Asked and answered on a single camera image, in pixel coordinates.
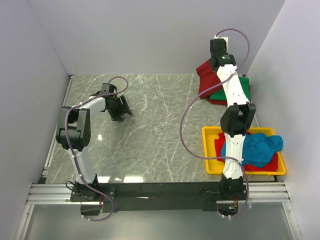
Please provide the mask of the dark red t-shirt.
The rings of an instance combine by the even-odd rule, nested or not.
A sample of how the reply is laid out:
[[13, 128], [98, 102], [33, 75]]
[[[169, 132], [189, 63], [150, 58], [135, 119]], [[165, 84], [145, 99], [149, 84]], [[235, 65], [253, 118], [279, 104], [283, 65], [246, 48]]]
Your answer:
[[[209, 60], [198, 66], [196, 68], [196, 73], [199, 76], [199, 94], [221, 82], [217, 74], [213, 71]], [[226, 94], [222, 86], [218, 86], [202, 94], [199, 98], [202, 100], [209, 99], [212, 103], [215, 101], [227, 101]]]

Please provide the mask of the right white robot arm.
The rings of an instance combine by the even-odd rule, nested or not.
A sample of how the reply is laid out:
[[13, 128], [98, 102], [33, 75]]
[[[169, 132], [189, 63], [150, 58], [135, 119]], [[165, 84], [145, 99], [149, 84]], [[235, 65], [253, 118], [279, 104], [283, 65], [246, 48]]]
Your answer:
[[237, 64], [228, 52], [228, 38], [215, 36], [210, 41], [210, 66], [222, 83], [227, 110], [220, 119], [225, 136], [224, 168], [219, 193], [226, 200], [243, 193], [243, 147], [256, 112], [241, 86]]

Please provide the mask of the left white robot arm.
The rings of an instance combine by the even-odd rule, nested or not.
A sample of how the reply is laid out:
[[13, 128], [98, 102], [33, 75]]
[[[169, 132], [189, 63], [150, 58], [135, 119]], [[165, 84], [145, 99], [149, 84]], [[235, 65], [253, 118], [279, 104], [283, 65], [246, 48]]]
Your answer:
[[84, 102], [74, 106], [63, 106], [59, 111], [55, 139], [68, 153], [76, 181], [75, 191], [82, 192], [88, 201], [100, 195], [98, 176], [91, 166], [88, 145], [91, 141], [91, 117], [98, 113], [109, 113], [113, 122], [122, 122], [124, 115], [132, 116], [123, 90], [110, 82], [103, 83], [101, 90]]

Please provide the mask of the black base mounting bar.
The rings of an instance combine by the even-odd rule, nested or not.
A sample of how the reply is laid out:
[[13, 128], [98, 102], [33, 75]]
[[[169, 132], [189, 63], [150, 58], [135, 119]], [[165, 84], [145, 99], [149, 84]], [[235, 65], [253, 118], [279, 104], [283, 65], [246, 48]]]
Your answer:
[[219, 201], [245, 200], [247, 187], [223, 186], [220, 182], [101, 183], [98, 190], [73, 186], [72, 203], [102, 203], [103, 213], [119, 211], [202, 210], [216, 212]]

